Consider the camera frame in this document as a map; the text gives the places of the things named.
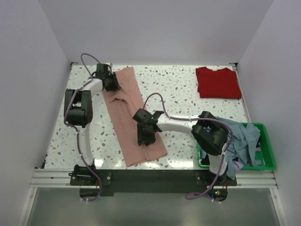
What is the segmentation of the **pink t shirt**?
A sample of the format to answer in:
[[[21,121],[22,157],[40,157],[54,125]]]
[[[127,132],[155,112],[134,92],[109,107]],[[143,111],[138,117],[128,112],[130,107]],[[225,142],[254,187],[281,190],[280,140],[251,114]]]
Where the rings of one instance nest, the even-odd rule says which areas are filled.
[[[166,147],[159,134],[152,145],[139,146],[137,143],[137,123],[135,113],[143,107],[143,98],[135,79],[134,68],[123,68],[116,72],[120,89],[103,91],[118,142],[125,160],[130,167],[146,161],[153,161],[167,155]]]

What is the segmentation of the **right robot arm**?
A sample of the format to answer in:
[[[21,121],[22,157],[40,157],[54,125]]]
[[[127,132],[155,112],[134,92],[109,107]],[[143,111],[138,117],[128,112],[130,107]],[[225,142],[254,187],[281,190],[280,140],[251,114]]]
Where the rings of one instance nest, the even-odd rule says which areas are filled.
[[[133,116],[137,123],[138,145],[152,145],[156,134],[164,131],[175,131],[191,134],[200,148],[209,157],[210,181],[220,185],[226,180],[226,150],[228,136],[233,135],[226,123],[203,111],[199,116],[167,116],[163,111],[150,113],[139,109]]]

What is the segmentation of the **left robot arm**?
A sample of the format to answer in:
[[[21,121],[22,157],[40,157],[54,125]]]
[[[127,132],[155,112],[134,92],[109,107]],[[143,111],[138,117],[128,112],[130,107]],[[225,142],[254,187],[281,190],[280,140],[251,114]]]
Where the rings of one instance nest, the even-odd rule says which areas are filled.
[[[90,123],[93,119],[92,97],[99,92],[120,89],[116,73],[110,64],[97,64],[88,82],[77,89],[67,89],[64,97],[63,122],[75,129],[76,145],[82,166],[76,165],[70,174],[73,181],[101,187],[102,182],[95,171],[90,146]]]

